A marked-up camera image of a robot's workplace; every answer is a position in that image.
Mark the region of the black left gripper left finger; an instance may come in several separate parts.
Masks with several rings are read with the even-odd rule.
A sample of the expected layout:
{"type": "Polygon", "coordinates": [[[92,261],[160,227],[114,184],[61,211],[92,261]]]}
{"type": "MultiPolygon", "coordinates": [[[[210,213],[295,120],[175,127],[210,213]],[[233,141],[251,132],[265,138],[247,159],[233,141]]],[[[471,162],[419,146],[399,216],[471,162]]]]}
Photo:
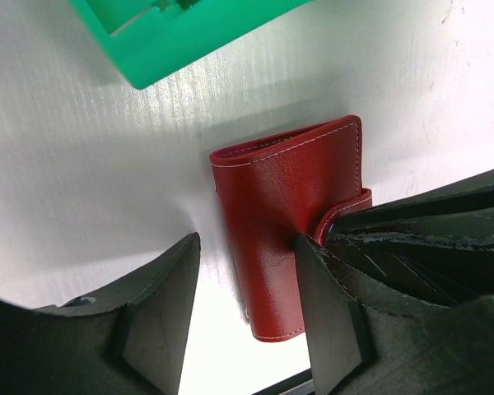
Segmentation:
{"type": "Polygon", "coordinates": [[[0,394],[176,394],[201,241],[64,305],[0,300],[0,394]]]}

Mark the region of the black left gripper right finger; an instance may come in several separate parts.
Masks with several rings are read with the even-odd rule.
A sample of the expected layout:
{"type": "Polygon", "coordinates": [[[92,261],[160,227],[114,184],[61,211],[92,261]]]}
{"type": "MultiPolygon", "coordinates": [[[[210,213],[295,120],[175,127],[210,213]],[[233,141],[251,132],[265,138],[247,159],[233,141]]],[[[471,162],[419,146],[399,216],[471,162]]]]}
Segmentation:
{"type": "Polygon", "coordinates": [[[318,394],[494,394],[494,295],[432,304],[367,276],[308,235],[296,275],[318,394]]]}

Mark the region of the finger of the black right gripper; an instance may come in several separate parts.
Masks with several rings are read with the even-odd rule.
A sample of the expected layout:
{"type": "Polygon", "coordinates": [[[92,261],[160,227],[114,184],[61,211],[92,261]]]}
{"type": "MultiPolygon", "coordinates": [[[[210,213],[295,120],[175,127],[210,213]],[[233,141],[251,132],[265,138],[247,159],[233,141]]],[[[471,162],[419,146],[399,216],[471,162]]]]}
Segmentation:
{"type": "Polygon", "coordinates": [[[354,230],[387,222],[458,214],[493,207],[494,169],[426,193],[346,214],[335,221],[332,229],[354,230]]]}
{"type": "Polygon", "coordinates": [[[410,211],[383,221],[354,213],[334,226],[325,246],[367,276],[432,304],[494,295],[494,207],[410,211]]]}

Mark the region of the red leather card holder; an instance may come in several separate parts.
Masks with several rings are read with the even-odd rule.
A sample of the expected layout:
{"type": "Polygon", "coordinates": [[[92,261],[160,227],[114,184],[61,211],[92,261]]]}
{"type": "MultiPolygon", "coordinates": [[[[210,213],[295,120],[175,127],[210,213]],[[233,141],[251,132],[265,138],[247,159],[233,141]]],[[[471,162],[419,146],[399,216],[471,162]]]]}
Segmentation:
{"type": "Polygon", "coordinates": [[[255,339],[304,332],[295,238],[323,243],[335,221],[372,205],[355,115],[224,147],[209,156],[235,273],[255,339]]]}

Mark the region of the green plastic bin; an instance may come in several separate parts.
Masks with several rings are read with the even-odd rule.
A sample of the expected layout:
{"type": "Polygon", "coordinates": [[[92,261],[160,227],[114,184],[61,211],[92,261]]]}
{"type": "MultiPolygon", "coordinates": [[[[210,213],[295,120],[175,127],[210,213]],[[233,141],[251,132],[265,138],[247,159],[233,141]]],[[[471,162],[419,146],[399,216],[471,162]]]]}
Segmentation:
{"type": "Polygon", "coordinates": [[[71,5],[119,72],[142,90],[303,3],[84,0],[71,5]]]}

